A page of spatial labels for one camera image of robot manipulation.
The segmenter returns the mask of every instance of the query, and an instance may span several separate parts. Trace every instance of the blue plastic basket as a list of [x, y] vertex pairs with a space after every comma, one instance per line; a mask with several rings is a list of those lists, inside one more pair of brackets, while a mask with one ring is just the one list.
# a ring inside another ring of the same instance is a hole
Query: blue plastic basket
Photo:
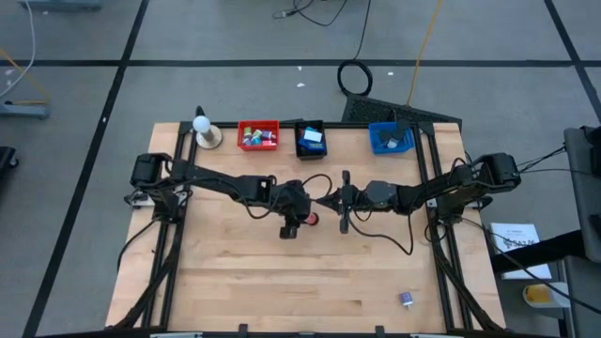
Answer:
[[387, 148], [386, 145], [380, 142], [378, 136], [380, 131], [396, 131], [397, 129], [396, 122], [377, 122], [369, 124], [369, 140], [372, 144], [372, 151], [374, 154], [404, 153], [415, 146], [415, 143], [413, 142], [413, 132], [411, 132], [411, 129], [409, 128], [405, 130], [403, 140], [399, 140], [398, 145], [394, 148]]

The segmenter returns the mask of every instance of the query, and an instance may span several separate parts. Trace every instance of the wooden table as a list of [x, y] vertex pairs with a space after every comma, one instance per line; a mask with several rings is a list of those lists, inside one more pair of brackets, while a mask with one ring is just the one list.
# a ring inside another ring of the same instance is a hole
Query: wooden table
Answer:
[[[176, 123], [155, 125], [149, 152], [172, 154], [177, 128]], [[453, 159], [464, 156], [461, 137], [455, 124], [436, 124], [435, 129], [446, 172]], [[290, 129], [281, 130], [276, 151], [265, 152], [244, 152], [236, 146], [235, 129], [222, 132], [219, 148], [198, 149], [196, 165], [231, 176], [276, 175], [279, 182], [324, 173], [334, 187], [342, 186], [343, 170], [350, 171], [351, 183], [360, 188], [372, 179], [421, 183], [414, 149], [374, 156], [365, 129], [326, 130], [328, 156], [320, 161], [296, 159]], [[429, 152], [425, 153], [433, 177]], [[327, 190], [327, 181], [315, 179], [305, 188], [317, 198]], [[424, 208], [411, 216], [412, 256], [385, 239], [365, 238], [352, 229], [342, 235], [334, 212], [317, 205], [314, 211], [320, 217], [317, 226], [303, 225], [298, 238], [281, 240], [278, 232], [283, 218], [269, 215], [255, 221], [229, 197], [195, 189], [188, 206], [169, 330], [236, 331], [246, 323], [250, 331], [373, 332], [376, 325], [383, 325], [387, 332], [445, 331], [432, 248], [424, 239]], [[134, 211], [129, 236], [150, 217], [149, 207]], [[466, 210], [464, 217], [480, 221], [474, 210]], [[407, 217], [374, 213], [367, 223], [355, 222], [364, 231], [384, 233], [409, 246]], [[136, 240], [123, 256], [107, 325], [121, 319], [146, 287], [157, 235], [158, 226]], [[493, 320], [504, 326], [482, 230], [461, 223], [455, 226], [455, 235], [466, 286]], [[456, 293], [448, 284], [455, 326], [461, 327]], [[401, 292], [411, 293], [414, 304], [410, 308], [398, 300]], [[156, 301], [153, 323], [159, 321], [162, 290]]]

